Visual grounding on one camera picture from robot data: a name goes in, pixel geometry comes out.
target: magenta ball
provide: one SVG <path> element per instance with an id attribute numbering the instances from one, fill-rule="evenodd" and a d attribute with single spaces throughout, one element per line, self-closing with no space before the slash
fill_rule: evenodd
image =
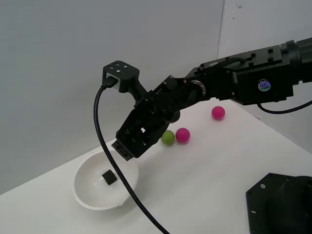
<path id="1" fill-rule="evenodd" d="M 191 133 L 186 128 L 179 128 L 176 133 L 175 137 L 176 140 L 180 143 L 185 143 L 190 139 Z"/>
<path id="2" fill-rule="evenodd" d="M 211 115 L 214 117 L 214 119 L 221 120 L 225 116 L 225 110 L 222 106 L 215 106 L 211 111 Z"/>

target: white wall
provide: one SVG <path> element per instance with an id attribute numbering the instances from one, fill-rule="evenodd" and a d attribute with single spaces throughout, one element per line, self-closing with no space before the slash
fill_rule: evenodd
<path id="1" fill-rule="evenodd" d="M 104 65 L 124 60 L 147 89 L 216 59 L 221 0 L 2 0 L 0 194 L 99 145 L 93 101 Z M 105 92 L 111 140 L 134 101 Z"/>
<path id="2" fill-rule="evenodd" d="M 219 58 L 257 48 L 312 37 L 311 0 L 226 0 Z M 285 110 L 312 100 L 312 83 L 294 87 L 294 97 L 263 106 Z M 312 153 L 312 107 L 286 115 L 270 115 L 256 106 L 245 110 Z"/>

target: black cable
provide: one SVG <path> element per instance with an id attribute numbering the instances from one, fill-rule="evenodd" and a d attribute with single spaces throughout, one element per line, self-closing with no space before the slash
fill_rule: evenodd
<path id="1" fill-rule="evenodd" d="M 102 132 L 99 126 L 99 121 L 98 121 L 98 103 L 99 103 L 99 99 L 100 96 L 102 94 L 102 92 L 106 89 L 106 88 L 110 88 L 110 86 L 114 86 L 112 84 L 103 84 L 100 89 L 97 92 L 96 95 L 96 99 L 94 101 L 94 108 L 93 108 L 93 119 L 94 119 L 94 124 L 95 124 L 95 128 L 96 128 L 96 132 L 97 132 L 97 136 L 98 139 L 101 143 L 101 146 L 108 158 L 108 160 L 110 161 L 110 163 L 112 164 L 114 170 L 116 171 L 117 175 L 119 176 L 121 182 L 123 183 L 123 185 L 126 187 L 126 189 L 128 190 L 130 196 L 133 198 L 133 200 L 135 201 L 135 203 L 137 204 L 137 206 L 139 206 L 139 208 L 143 211 L 143 213 L 147 216 L 147 218 L 164 234 L 170 234 L 163 226 L 161 226 L 157 220 L 151 215 L 151 213 L 145 208 L 145 206 L 142 204 L 142 202 L 138 199 L 137 195 L 135 194 L 135 192 L 133 191 L 133 189 L 131 188 L 130 184 L 128 183 L 127 179 L 125 178 L 125 176 L 123 175 L 123 173 L 121 172 L 120 168 L 118 167 L 118 165 L 116 164 L 115 160 L 113 159 L 111 153 L 109 152 L 109 149 L 107 148 L 107 145 L 104 141 L 104 138 L 102 136 Z"/>
<path id="2" fill-rule="evenodd" d="M 291 109 L 288 109 L 285 111 L 271 111 L 271 110 L 267 110 L 267 109 L 263 108 L 263 106 L 261 104 L 257 104 L 257 106 L 260 108 L 261 111 L 264 111 L 264 112 L 269 113 L 269 114 L 274 114 L 274 115 L 282 115 L 282 114 L 287 114 L 287 113 L 291 113 L 294 111 L 299 111 L 299 110 L 306 108 L 307 106 L 310 106 L 310 105 L 312 105 L 312 100 L 308 101 L 307 103 L 305 103 L 301 106 L 297 106 L 295 108 L 291 108 Z"/>

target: logo sticker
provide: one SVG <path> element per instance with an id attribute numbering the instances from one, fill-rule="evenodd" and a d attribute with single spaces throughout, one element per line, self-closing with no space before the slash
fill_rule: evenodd
<path id="1" fill-rule="evenodd" d="M 261 79 L 258 82 L 258 89 L 262 92 L 269 91 L 271 84 L 267 79 Z"/>

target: green ball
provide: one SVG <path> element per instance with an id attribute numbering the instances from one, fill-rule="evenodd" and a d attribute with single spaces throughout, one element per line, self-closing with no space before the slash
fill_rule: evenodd
<path id="1" fill-rule="evenodd" d="M 173 131 L 166 130 L 161 137 L 161 141 L 162 141 L 162 143 L 164 143 L 166 145 L 172 145 L 173 142 L 175 141 L 175 138 L 176 137 L 175 137 L 175 134 L 173 133 Z"/>

